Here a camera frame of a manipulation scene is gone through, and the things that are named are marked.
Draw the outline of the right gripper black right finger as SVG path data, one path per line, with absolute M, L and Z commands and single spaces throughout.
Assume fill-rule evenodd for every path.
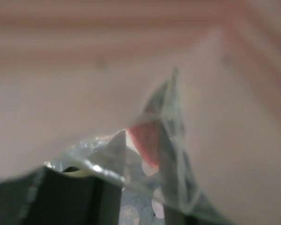
M 158 158 L 167 225 L 227 224 L 196 184 L 185 151 L 166 131 L 159 132 Z

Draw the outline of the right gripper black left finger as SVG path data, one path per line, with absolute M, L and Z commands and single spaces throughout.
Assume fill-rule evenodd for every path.
M 116 225 L 121 188 L 42 167 L 0 184 L 0 225 Z

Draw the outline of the clear zip top bag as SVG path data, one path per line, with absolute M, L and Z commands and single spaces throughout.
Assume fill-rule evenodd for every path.
M 0 179 L 150 120 L 180 209 L 281 225 L 281 0 L 0 0 Z

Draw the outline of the fake watermelon slice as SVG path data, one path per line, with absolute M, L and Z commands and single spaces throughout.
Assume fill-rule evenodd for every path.
M 159 167 L 158 140 L 160 121 L 151 121 L 126 129 L 143 160 L 151 167 Z

